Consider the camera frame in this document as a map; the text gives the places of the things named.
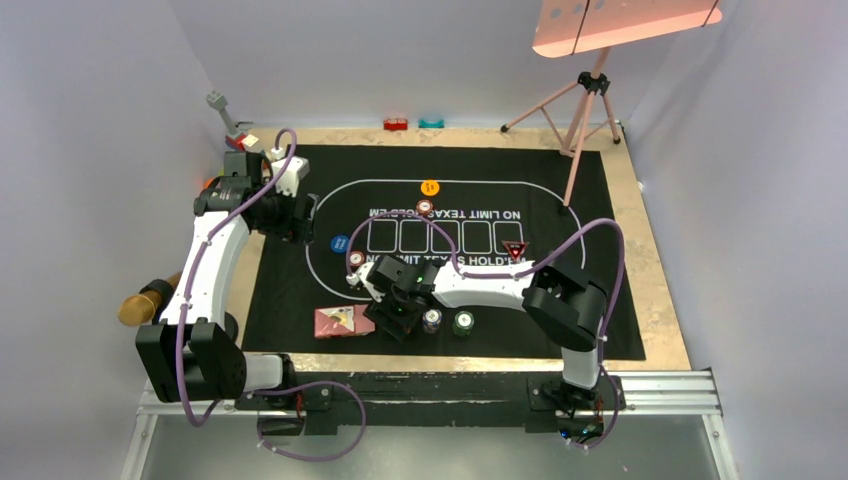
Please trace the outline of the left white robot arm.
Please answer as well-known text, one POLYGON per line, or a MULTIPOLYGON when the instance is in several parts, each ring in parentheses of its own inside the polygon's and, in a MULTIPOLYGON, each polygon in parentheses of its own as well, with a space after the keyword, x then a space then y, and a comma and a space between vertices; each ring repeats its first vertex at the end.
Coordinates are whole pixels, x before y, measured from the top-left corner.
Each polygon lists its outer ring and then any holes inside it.
POLYGON ((272 408, 297 399, 298 382, 285 354, 247 354, 226 311, 234 269, 252 232, 292 244, 312 241, 318 196, 298 191, 308 160, 276 149, 230 151, 222 175, 193 204, 193 238, 179 282, 160 280, 153 320, 140 326, 135 346, 158 399, 165 403, 237 399, 259 390, 272 408))

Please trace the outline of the red triangular button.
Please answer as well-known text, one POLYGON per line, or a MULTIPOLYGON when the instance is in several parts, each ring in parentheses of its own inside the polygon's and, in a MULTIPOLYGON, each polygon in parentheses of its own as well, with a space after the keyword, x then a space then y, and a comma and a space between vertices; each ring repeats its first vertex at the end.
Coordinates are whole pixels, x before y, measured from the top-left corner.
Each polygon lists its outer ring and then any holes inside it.
POLYGON ((513 262, 519 262, 527 250, 528 243, 524 241, 506 241, 502 242, 505 253, 513 262))

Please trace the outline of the red poker chip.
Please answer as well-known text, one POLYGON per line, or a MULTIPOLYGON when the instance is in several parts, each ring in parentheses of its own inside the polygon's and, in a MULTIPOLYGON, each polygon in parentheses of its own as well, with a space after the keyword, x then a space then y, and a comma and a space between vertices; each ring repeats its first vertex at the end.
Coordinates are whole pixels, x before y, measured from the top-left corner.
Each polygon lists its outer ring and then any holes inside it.
POLYGON ((367 256, 362 251, 355 250, 348 255, 348 263, 351 267, 359 267, 366 261, 367 256))
POLYGON ((430 215, 434 210, 434 204, 429 199, 422 199, 416 204, 416 211, 422 216, 430 215))

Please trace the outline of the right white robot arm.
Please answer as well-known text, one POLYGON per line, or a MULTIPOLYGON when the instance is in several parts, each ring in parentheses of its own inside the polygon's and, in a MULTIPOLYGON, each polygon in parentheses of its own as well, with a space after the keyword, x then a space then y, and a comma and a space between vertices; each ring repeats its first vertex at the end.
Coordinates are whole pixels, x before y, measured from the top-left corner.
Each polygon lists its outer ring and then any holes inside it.
POLYGON ((441 258, 408 263, 395 255, 379 255, 351 268, 345 280, 351 288, 368 292, 366 317, 397 339, 432 309, 521 312, 560 348, 564 399, 584 407, 600 394, 599 343, 608 293, 579 268, 559 260, 455 268, 441 258))

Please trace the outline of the red poker chip top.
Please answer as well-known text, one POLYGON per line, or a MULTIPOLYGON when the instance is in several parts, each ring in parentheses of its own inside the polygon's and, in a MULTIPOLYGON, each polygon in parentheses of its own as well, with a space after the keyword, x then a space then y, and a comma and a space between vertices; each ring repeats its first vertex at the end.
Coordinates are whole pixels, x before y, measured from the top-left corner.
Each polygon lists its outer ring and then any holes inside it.
POLYGON ((422 199, 416 204, 416 211, 422 216, 430 215, 434 210, 434 204, 429 199, 422 199))

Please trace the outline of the orange round button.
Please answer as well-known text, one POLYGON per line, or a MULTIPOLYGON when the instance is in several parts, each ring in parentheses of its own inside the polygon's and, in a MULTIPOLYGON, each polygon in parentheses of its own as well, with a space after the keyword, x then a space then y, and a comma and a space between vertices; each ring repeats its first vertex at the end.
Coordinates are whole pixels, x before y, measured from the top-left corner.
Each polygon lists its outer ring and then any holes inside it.
POLYGON ((440 183, 433 179, 427 179, 421 182, 420 191, 426 197, 434 197, 441 190, 440 183))

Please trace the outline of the blue poker chip stack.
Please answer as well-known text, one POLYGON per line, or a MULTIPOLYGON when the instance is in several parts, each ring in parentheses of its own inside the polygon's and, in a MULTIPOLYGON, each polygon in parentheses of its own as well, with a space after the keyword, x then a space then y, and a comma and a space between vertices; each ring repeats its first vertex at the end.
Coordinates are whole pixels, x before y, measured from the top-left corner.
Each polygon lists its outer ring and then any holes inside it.
POLYGON ((425 333, 436 333, 442 322, 442 312, 439 309, 429 309, 422 315, 422 329, 425 333))

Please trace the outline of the blue round dealer button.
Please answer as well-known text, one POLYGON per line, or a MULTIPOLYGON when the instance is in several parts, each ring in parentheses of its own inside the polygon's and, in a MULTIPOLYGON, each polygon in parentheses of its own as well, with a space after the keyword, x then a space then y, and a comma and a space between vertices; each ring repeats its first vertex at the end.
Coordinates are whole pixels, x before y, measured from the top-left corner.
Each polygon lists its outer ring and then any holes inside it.
POLYGON ((330 241, 330 249, 337 254, 345 254, 351 249, 351 238, 347 235, 336 235, 330 241))

